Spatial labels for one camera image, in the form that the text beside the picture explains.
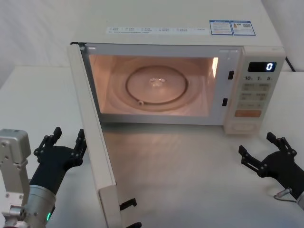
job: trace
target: power cord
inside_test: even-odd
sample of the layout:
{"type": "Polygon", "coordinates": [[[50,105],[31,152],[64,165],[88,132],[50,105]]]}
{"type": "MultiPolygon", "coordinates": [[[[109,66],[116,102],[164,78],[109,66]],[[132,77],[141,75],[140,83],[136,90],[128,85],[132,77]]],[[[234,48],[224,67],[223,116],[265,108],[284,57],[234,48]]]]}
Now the power cord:
{"type": "Polygon", "coordinates": [[[291,62],[289,61],[289,59],[286,57],[285,60],[286,60],[287,64],[289,65],[291,71],[295,72],[295,69],[294,69],[293,65],[291,64],[291,62]]]}
{"type": "Polygon", "coordinates": [[[287,195],[287,194],[290,194],[291,193],[291,188],[287,188],[279,193],[277,193],[276,195],[274,195],[274,198],[276,200],[279,200],[279,201],[284,201],[284,202],[292,202],[292,203],[296,203],[295,200],[288,200],[288,199],[282,199],[283,196],[287,195]]]}

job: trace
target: white table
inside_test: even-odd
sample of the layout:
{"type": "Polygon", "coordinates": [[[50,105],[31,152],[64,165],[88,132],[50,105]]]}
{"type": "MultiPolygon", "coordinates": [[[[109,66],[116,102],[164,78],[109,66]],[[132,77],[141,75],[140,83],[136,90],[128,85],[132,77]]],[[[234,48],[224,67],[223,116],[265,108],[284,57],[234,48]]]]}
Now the white table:
{"type": "MultiPolygon", "coordinates": [[[[238,146],[262,160],[275,151],[268,131],[285,136],[304,168],[304,73],[282,73],[258,136],[226,136],[217,126],[110,124],[103,126],[125,226],[144,228],[300,228],[304,211],[272,198],[283,188],[240,164],[238,146]]],[[[81,128],[68,68],[17,67],[0,90],[0,128],[26,130],[34,150],[61,126],[58,144],[74,146],[81,128]]],[[[29,157],[31,177],[38,165],[29,157]]],[[[4,186],[0,181],[0,196],[4,186]]],[[[89,159],[67,172],[48,227],[103,228],[89,159]]]]}

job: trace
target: control button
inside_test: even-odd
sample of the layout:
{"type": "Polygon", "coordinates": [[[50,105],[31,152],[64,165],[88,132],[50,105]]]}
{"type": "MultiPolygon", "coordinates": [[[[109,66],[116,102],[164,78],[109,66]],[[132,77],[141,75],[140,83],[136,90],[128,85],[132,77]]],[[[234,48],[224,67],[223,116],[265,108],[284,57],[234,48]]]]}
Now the control button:
{"type": "Polygon", "coordinates": [[[263,109],[264,108],[264,104],[265,104],[264,102],[257,102],[256,103],[256,108],[257,109],[263,109]]]}
{"type": "Polygon", "coordinates": [[[258,118],[262,114],[261,110],[236,110],[235,117],[254,117],[258,118]]]}
{"type": "Polygon", "coordinates": [[[242,91],[252,91],[252,92],[268,92],[270,84],[267,83],[244,83],[242,85],[242,91]]]}
{"type": "Polygon", "coordinates": [[[270,88],[270,84],[257,84],[256,86],[257,86],[256,88],[257,91],[263,91],[263,92],[268,92],[270,88]]]}
{"type": "Polygon", "coordinates": [[[255,91],[255,84],[254,83],[243,84],[242,91],[255,91]]]}
{"type": "Polygon", "coordinates": [[[239,123],[239,124],[234,124],[233,129],[235,131],[253,131],[255,126],[253,124],[246,124],[246,123],[239,123]]]}
{"type": "Polygon", "coordinates": [[[264,102],[257,102],[257,101],[240,101],[237,104],[238,109],[263,109],[264,102]]]}
{"type": "Polygon", "coordinates": [[[254,95],[252,93],[241,93],[240,100],[253,100],[254,95]]]}
{"type": "Polygon", "coordinates": [[[257,94],[256,94],[256,99],[255,99],[255,100],[264,101],[264,100],[266,100],[266,98],[267,98],[267,94],[264,94],[264,93],[257,93],[257,94]]]}

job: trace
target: microwave oven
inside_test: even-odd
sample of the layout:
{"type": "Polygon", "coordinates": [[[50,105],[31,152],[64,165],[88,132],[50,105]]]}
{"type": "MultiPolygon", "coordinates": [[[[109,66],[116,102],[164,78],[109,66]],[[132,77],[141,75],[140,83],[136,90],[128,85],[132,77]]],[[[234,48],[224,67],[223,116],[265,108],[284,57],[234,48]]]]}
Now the microwave oven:
{"type": "Polygon", "coordinates": [[[94,0],[68,55],[109,227],[121,218],[102,122],[255,134],[285,60],[260,0],[94,0]]]}

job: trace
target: warning label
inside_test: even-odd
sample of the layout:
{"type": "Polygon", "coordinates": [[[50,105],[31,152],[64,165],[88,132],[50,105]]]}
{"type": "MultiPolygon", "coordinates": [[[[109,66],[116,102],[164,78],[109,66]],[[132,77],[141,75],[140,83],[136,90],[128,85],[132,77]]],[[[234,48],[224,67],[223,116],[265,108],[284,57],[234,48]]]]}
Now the warning label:
{"type": "Polygon", "coordinates": [[[251,21],[231,20],[230,21],[234,36],[255,36],[251,21]]]}
{"type": "Polygon", "coordinates": [[[233,35],[229,20],[210,20],[212,35],[233,35]]]}

